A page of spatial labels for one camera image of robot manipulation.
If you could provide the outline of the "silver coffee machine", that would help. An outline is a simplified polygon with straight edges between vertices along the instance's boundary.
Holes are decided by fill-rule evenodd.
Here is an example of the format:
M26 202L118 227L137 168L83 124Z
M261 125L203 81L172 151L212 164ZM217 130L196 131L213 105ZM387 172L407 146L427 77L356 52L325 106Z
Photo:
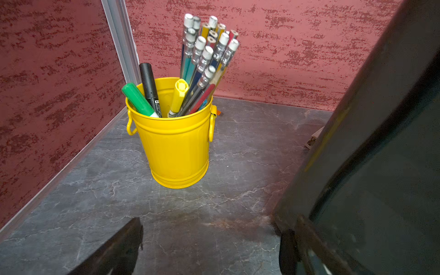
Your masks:
M440 272L440 3L404 1L276 206L284 275Z

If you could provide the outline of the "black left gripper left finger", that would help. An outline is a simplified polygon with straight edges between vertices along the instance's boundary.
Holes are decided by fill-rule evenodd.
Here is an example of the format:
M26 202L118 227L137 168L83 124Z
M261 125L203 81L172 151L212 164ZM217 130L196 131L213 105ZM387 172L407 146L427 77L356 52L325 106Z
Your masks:
M131 219L98 248L71 275L131 275L143 249L143 225L139 217Z

